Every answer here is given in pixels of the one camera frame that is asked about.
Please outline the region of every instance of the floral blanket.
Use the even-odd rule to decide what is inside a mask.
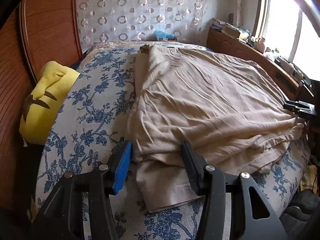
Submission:
[[[81,64],[82,73],[61,106],[44,147],[37,177],[37,209],[66,171],[89,172],[106,163],[123,143],[128,111],[136,97],[133,65],[141,43],[153,44],[100,45],[91,49],[87,56],[90,60],[86,58],[87,62]],[[306,140],[301,138],[291,142],[270,172],[253,174],[279,216],[298,187],[309,154]],[[149,213],[138,191],[135,172],[132,163],[124,188],[117,196],[110,196],[121,239],[195,239],[203,199]],[[88,212],[88,194],[84,193],[83,222],[86,239],[90,240]]]

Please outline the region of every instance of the silver screw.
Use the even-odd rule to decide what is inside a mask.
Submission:
[[[101,171],[106,171],[108,168],[109,168],[109,166],[106,165],[106,164],[101,164],[101,165],[99,166],[99,170],[101,170]]]
[[[65,174],[63,174],[63,176],[67,179],[71,178],[73,176],[73,172],[72,171],[67,171]]]
[[[216,168],[215,168],[213,165],[207,165],[207,166],[205,167],[205,169],[206,169],[207,171],[214,171]]]
[[[248,179],[248,178],[250,178],[250,174],[247,172],[241,172],[241,177],[244,179]]]

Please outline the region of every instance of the wooden panel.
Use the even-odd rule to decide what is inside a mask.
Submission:
[[[22,104],[31,92],[19,45],[19,15],[15,10],[0,30],[0,207],[14,209],[16,163],[23,153],[19,135]]]
[[[38,79],[50,60],[70,66],[81,57],[75,0],[23,0],[21,28],[29,67]]]
[[[295,80],[291,78],[282,68],[280,68],[274,62],[271,62],[263,57],[260,52],[240,43],[236,39],[230,38],[223,33],[210,29],[207,39],[207,47],[214,52],[256,62],[268,73],[268,75],[274,80],[274,82],[290,100],[296,99],[298,94],[305,94],[304,91],[301,93],[298,91],[299,85],[297,82],[295,82]]]

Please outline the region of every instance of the window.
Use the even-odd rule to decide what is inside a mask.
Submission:
[[[320,80],[320,38],[294,0],[262,0],[263,16],[256,37],[266,39],[266,47],[298,67],[311,79]]]

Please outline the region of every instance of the floral bedsheet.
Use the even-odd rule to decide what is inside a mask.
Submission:
[[[44,147],[37,177],[37,209],[66,171],[91,171],[105,163],[124,141],[128,111],[136,97],[133,64],[140,46],[104,44],[92,49],[90,60],[80,66],[82,73],[61,106]],[[270,172],[253,174],[278,216],[295,193],[309,154],[306,140],[301,138],[290,143]],[[195,239],[203,199],[149,213],[135,172],[132,163],[124,188],[110,198],[121,239]],[[86,239],[90,240],[88,211],[88,194],[84,193],[83,222]]]

